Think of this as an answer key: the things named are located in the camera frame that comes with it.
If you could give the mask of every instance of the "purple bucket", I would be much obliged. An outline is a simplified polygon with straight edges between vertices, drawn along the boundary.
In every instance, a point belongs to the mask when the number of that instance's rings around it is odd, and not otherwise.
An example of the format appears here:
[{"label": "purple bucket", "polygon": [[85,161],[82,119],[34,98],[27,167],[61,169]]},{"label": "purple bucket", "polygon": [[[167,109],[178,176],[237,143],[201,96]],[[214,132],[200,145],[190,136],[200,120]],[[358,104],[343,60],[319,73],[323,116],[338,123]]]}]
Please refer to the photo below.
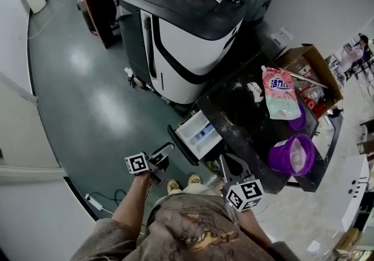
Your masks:
[{"label": "purple bucket", "polygon": [[[301,169],[297,172],[292,167],[291,163],[291,148],[294,140],[299,140],[302,148],[305,151],[305,162]],[[315,157],[314,144],[307,135],[296,134],[290,137],[289,140],[276,143],[269,150],[269,166],[278,172],[291,174],[293,176],[301,176],[310,172],[314,164]]]},{"label": "purple bucket", "polygon": [[300,112],[301,112],[302,115],[300,117],[298,117],[297,119],[288,120],[288,125],[290,125],[290,127],[293,130],[302,130],[302,129],[305,128],[305,125],[306,125],[305,110],[300,103],[299,103],[299,109],[300,109]]}]

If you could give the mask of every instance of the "plastic bag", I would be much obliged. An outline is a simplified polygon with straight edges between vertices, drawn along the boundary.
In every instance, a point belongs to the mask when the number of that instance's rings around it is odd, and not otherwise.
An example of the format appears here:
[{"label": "plastic bag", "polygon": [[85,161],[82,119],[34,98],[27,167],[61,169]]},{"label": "plastic bag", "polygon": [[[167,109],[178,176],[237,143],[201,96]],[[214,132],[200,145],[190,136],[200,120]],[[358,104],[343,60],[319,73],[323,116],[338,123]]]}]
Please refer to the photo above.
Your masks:
[{"label": "plastic bag", "polygon": [[262,82],[270,119],[294,120],[301,116],[291,74],[262,66]]}]

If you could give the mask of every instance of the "cardboard box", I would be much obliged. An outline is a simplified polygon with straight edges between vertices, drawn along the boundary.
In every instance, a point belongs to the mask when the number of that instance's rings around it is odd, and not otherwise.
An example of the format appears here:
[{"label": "cardboard box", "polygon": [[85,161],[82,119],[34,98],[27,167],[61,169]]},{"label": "cardboard box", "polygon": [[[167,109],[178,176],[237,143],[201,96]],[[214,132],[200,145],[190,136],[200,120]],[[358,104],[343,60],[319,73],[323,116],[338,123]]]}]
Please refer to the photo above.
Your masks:
[{"label": "cardboard box", "polygon": [[359,242],[362,236],[356,228],[350,228],[339,240],[338,244],[335,247],[335,250],[340,255],[349,255],[355,249],[357,243]]},{"label": "cardboard box", "polygon": [[331,100],[328,100],[325,104],[325,108],[316,114],[316,117],[320,118],[325,115],[327,110],[334,107],[340,100],[342,100],[343,96],[340,92],[338,83],[333,76],[333,73],[314,45],[303,44],[303,47],[292,48],[284,55],[279,57],[275,63],[280,68],[286,68],[287,65],[301,56],[308,61],[320,82],[328,87],[328,90],[324,89],[324,92],[325,95],[326,92],[329,93]]}]

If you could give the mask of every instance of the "table top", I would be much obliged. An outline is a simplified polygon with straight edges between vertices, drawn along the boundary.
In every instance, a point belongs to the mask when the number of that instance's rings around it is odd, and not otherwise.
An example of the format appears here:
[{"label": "table top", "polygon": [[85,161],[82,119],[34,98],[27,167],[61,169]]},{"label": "table top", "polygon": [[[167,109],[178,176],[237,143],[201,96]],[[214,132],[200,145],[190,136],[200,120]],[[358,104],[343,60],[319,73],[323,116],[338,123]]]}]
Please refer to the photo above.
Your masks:
[{"label": "table top", "polygon": [[[268,166],[269,149],[294,134],[307,134],[312,138],[318,120],[302,99],[299,99],[299,103],[306,111],[304,130],[294,131],[287,121],[270,119],[265,99],[255,103],[247,86],[249,82],[256,82],[263,90],[262,95],[264,94],[262,65],[276,68],[272,61],[259,52],[199,98],[197,105],[225,143],[247,162],[253,174],[261,180],[264,190],[276,194],[287,184],[290,175]],[[326,168],[324,159],[316,150],[316,160],[311,172],[295,176],[295,179],[305,191],[315,192]]]}]

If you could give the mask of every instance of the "shoe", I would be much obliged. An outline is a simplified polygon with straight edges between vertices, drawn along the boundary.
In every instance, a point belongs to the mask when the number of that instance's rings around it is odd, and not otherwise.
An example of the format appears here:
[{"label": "shoe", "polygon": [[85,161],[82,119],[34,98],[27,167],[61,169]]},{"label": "shoe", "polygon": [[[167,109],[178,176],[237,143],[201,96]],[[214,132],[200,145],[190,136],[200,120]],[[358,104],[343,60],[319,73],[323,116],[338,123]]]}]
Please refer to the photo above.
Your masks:
[{"label": "shoe", "polygon": [[169,180],[169,182],[168,182],[168,194],[170,194],[170,192],[172,190],[175,190],[175,189],[181,189],[179,187],[178,182],[175,179]]},{"label": "shoe", "polygon": [[192,174],[190,178],[188,178],[188,185],[194,184],[194,183],[201,184],[201,178],[197,174]]}]

